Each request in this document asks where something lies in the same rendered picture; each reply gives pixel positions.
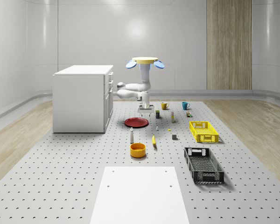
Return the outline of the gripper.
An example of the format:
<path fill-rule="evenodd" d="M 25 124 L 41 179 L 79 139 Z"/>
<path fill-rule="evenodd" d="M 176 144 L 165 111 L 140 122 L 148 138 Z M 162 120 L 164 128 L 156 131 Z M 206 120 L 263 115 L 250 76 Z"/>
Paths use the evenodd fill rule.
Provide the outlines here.
<path fill-rule="evenodd" d="M 143 113 L 148 113 L 150 115 L 151 113 L 154 113 L 154 106 L 150 105 L 148 108 L 144 108 L 143 104 L 139 104 L 138 113 L 140 113 L 141 116 Z"/>

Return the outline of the red plate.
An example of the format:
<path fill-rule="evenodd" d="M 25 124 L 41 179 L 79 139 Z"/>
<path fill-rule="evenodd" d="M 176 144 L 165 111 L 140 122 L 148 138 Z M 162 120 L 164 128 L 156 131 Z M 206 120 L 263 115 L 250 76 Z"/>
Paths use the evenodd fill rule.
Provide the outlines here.
<path fill-rule="evenodd" d="M 144 118 L 129 118 L 125 120 L 125 125 L 133 128 L 146 127 L 148 124 L 148 120 Z"/>

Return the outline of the yellow bowl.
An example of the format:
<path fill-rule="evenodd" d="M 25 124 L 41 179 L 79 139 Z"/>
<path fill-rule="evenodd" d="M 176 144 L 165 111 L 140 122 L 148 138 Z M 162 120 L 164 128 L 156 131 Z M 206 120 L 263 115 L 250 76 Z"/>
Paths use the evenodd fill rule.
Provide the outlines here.
<path fill-rule="evenodd" d="M 133 143 L 130 145 L 130 155 L 134 158 L 141 158 L 146 155 L 146 146 L 143 143 Z"/>

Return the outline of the yellow basket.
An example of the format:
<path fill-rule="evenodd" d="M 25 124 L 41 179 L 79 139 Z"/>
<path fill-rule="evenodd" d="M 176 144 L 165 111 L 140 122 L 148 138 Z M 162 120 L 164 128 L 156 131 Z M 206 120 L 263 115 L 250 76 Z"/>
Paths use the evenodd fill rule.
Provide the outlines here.
<path fill-rule="evenodd" d="M 218 142 L 218 132 L 208 121 L 190 121 L 189 128 L 197 142 Z"/>

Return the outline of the white cabinet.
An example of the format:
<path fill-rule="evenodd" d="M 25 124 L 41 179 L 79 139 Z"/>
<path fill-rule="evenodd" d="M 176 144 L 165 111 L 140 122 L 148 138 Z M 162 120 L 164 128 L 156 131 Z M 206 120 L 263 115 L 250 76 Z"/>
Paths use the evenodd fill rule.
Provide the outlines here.
<path fill-rule="evenodd" d="M 53 132 L 105 133 L 112 115 L 112 65 L 73 65 L 53 75 Z"/>

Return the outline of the white board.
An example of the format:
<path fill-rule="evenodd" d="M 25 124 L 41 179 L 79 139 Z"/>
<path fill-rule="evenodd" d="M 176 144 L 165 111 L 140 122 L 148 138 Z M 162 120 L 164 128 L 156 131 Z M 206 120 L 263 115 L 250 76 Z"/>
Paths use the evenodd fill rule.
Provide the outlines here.
<path fill-rule="evenodd" d="M 105 167 L 90 224 L 189 224 L 174 167 Z"/>

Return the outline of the dark grey basket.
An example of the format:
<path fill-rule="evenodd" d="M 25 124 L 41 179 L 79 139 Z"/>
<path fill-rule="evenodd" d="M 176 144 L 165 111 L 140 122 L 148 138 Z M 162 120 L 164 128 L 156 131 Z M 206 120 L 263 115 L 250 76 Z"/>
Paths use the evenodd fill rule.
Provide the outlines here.
<path fill-rule="evenodd" d="M 224 170 L 209 148 L 185 147 L 184 157 L 194 182 L 224 182 Z"/>

